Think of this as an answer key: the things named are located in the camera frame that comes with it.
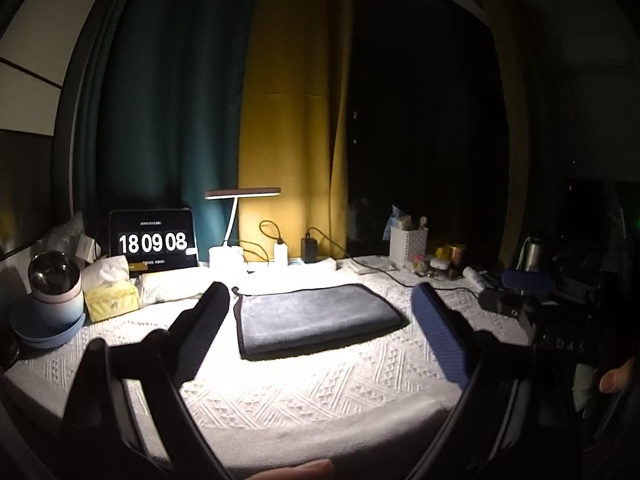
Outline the person's hand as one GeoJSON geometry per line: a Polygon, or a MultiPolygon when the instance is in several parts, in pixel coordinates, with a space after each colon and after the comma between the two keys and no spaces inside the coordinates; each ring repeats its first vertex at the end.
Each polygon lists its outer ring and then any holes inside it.
{"type": "Polygon", "coordinates": [[[616,393],[625,390],[631,382],[634,359],[629,359],[621,367],[614,368],[606,372],[599,384],[599,391],[602,393],[616,393]]]}

